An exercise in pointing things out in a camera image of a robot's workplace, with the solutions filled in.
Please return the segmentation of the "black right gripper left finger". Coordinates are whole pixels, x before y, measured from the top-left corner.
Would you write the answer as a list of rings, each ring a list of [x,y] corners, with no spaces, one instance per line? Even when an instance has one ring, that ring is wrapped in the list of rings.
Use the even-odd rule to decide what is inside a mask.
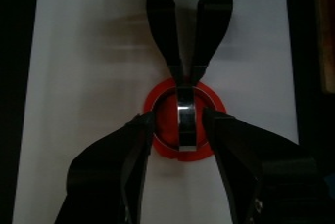
[[[139,224],[154,115],[95,141],[71,162],[55,224]]]

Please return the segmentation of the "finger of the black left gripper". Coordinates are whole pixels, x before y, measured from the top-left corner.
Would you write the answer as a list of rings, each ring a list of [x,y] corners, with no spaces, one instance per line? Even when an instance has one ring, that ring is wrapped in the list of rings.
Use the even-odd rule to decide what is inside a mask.
[[[195,12],[195,45],[190,83],[199,82],[210,59],[225,37],[233,12],[233,0],[198,0]]]
[[[146,16],[152,40],[175,84],[181,85],[183,83],[183,65],[179,56],[174,0],[146,0]]]

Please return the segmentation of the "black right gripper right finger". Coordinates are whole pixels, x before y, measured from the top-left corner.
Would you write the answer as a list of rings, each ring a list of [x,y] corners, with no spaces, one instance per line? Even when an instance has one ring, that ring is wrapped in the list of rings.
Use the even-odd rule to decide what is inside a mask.
[[[335,200],[305,149],[210,108],[201,121],[233,224],[335,224]]]

